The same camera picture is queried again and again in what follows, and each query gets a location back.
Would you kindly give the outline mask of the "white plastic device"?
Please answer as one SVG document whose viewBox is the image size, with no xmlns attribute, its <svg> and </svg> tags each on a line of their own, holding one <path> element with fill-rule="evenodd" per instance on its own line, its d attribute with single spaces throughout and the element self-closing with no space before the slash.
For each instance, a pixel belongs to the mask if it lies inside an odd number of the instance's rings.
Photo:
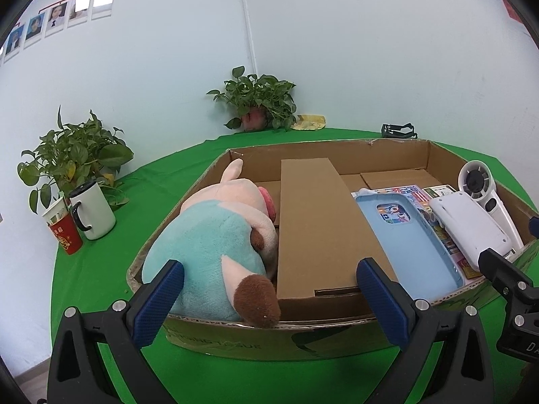
<svg viewBox="0 0 539 404">
<path fill-rule="evenodd" d="M 504 258 L 514 252 L 503 229 L 467 193 L 431 199 L 430 208 L 474 271 L 480 271 L 480 253 L 489 248 Z"/>
</svg>

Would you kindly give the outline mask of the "light blue phone case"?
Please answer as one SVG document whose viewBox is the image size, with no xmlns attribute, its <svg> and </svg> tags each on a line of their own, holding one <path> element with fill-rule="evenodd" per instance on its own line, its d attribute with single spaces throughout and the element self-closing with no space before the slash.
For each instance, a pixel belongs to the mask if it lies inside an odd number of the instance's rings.
<svg viewBox="0 0 539 404">
<path fill-rule="evenodd" d="M 354 197 L 392 266 L 413 298 L 437 301 L 464 286 L 449 251 L 424 212 L 400 193 Z"/>
</svg>

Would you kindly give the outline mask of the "white handheld fan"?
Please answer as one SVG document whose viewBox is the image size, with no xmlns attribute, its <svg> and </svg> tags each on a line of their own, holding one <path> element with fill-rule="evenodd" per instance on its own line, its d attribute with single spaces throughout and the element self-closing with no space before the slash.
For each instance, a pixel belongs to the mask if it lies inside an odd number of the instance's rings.
<svg viewBox="0 0 539 404">
<path fill-rule="evenodd" d="M 467 193 L 499 224 L 516 251 L 524 247 L 512 217 L 497 193 L 496 181 L 489 167 L 481 161 L 467 162 L 458 174 L 458 189 Z"/>
</svg>

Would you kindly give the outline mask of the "green and white book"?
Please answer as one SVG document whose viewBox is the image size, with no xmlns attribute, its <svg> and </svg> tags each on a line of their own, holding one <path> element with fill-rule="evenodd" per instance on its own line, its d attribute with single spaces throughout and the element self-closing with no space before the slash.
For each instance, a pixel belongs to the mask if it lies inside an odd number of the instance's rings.
<svg viewBox="0 0 539 404">
<path fill-rule="evenodd" d="M 430 196 L 430 199 L 438 199 L 439 197 L 455 193 L 456 190 L 449 184 L 445 184 L 425 187 L 423 191 L 426 195 Z"/>
</svg>

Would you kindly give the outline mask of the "red paper cup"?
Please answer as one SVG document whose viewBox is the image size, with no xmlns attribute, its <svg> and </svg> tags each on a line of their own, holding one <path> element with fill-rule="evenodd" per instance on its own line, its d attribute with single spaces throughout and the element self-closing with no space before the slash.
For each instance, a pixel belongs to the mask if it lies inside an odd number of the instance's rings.
<svg viewBox="0 0 539 404">
<path fill-rule="evenodd" d="M 74 255 L 83 245 L 78 228 L 63 198 L 52 202 L 42 214 L 46 225 L 56 237 L 61 248 Z"/>
</svg>

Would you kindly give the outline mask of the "flat brown cardboard box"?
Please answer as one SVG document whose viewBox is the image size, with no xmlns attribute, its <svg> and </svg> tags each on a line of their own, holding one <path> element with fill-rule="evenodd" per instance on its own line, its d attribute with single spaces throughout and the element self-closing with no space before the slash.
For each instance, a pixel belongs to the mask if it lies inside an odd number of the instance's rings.
<svg viewBox="0 0 539 404">
<path fill-rule="evenodd" d="M 356 281 L 372 257 L 397 276 L 334 165 L 325 158 L 281 162 L 277 297 L 284 321 L 360 317 L 370 312 Z"/>
</svg>

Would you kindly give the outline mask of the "pink and teal plush pig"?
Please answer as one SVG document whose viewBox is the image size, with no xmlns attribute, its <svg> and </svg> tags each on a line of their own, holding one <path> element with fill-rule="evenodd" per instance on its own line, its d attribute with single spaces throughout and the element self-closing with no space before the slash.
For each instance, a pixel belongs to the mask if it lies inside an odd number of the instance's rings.
<svg viewBox="0 0 539 404">
<path fill-rule="evenodd" d="M 272 283 L 278 261 L 275 207 L 242 170 L 242 160 L 233 160 L 219 182 L 184 201 L 150 246 L 141 280 L 148 283 L 167 261 L 179 261 L 184 285 L 172 314 L 275 327 L 281 319 Z"/>
</svg>

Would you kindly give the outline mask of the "potted plant left side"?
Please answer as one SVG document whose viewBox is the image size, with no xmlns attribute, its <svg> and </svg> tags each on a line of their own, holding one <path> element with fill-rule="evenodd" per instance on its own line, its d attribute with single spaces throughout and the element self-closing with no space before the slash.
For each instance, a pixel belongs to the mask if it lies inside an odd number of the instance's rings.
<svg viewBox="0 0 539 404">
<path fill-rule="evenodd" d="M 21 152 L 19 179 L 30 189 L 28 206 L 36 213 L 81 185 L 96 181 L 107 202 L 116 209 L 126 204 L 119 196 L 116 177 L 134 152 L 122 139 L 123 130 L 107 129 L 93 112 L 80 123 L 68 123 L 57 113 L 57 127 L 39 138 L 35 149 Z"/>
</svg>

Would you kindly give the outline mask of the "yellow cloth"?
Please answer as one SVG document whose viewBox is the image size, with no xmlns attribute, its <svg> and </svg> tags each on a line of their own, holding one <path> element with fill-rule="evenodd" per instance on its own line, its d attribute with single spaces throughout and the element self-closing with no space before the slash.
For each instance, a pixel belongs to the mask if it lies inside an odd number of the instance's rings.
<svg viewBox="0 0 539 404">
<path fill-rule="evenodd" d="M 326 118 L 323 115 L 315 114 L 298 114 L 294 124 L 291 126 L 293 130 L 316 131 L 326 127 Z"/>
</svg>

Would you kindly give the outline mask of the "potted plant in pink pot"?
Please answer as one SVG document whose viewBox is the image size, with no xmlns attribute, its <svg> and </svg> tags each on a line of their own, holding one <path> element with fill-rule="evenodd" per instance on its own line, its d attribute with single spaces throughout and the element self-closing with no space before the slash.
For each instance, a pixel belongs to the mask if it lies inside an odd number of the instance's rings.
<svg viewBox="0 0 539 404">
<path fill-rule="evenodd" d="M 289 130 L 297 121 L 297 106 L 291 94 L 295 87 L 273 75 L 247 74 L 246 68 L 240 66 L 231 70 L 223 90 L 209 90 L 207 94 L 215 102 L 223 102 L 232 113 L 225 123 L 229 130 Z"/>
</svg>

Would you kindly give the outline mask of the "red wall sign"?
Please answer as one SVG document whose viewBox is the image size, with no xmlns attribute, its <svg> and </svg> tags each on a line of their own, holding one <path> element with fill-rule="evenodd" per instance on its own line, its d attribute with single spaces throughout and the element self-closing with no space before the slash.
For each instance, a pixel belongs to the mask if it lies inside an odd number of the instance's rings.
<svg viewBox="0 0 539 404">
<path fill-rule="evenodd" d="M 516 10 L 512 6 L 512 4 L 509 2 L 509 0 L 502 0 L 502 1 L 503 1 L 503 5 L 507 11 L 509 18 L 511 18 L 512 20 L 516 22 L 522 23 L 522 19 L 520 18 L 520 16 L 518 15 Z"/>
</svg>

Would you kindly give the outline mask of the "wall photo board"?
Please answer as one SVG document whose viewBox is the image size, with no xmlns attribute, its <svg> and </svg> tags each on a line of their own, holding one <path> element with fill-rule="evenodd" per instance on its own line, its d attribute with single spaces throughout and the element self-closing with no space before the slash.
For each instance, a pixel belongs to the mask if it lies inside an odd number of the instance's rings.
<svg viewBox="0 0 539 404">
<path fill-rule="evenodd" d="M 112 13 L 113 1 L 56 0 L 24 15 L 14 23 L 1 44 L 1 63 L 5 64 L 46 37 L 90 20 L 106 18 Z"/>
</svg>

